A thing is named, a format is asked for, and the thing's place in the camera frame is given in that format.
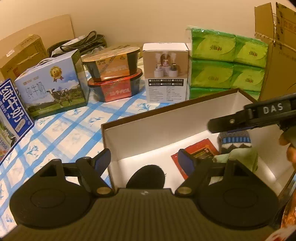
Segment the person's right hand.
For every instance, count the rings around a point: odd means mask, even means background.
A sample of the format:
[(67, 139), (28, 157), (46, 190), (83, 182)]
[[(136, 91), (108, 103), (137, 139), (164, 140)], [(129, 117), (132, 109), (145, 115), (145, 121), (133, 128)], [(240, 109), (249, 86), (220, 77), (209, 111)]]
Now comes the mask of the person's right hand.
[(287, 160), (292, 164), (293, 168), (296, 169), (296, 149), (290, 141), (285, 138), (285, 132), (281, 134), (279, 144), (281, 146), (288, 146), (286, 152)]

